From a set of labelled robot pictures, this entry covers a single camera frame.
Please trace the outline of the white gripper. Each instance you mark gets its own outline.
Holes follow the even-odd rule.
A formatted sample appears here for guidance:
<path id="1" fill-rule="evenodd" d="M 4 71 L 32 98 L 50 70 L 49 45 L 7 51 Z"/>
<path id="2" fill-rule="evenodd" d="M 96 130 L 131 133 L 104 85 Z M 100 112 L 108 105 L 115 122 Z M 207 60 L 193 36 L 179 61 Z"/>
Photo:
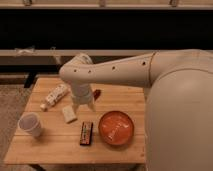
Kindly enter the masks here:
<path id="1" fill-rule="evenodd" d="M 96 111 L 95 105 L 93 101 L 93 91 L 91 85 L 88 83 L 75 83 L 72 82 L 70 84 L 71 92 L 72 92 L 72 108 L 74 113 L 76 114 L 79 108 L 79 105 L 87 104 L 89 109 L 93 112 Z"/>

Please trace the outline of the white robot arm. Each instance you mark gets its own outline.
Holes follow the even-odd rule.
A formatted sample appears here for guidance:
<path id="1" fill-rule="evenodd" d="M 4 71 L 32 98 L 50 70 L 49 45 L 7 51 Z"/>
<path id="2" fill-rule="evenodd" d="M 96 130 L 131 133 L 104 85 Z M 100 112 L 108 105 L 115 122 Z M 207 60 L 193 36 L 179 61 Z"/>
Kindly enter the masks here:
<path id="1" fill-rule="evenodd" d="M 95 110 L 91 83 L 149 87 L 154 53 L 94 64 L 89 55 L 79 53 L 59 70 L 60 78 L 71 88 L 73 110 L 87 104 Z"/>

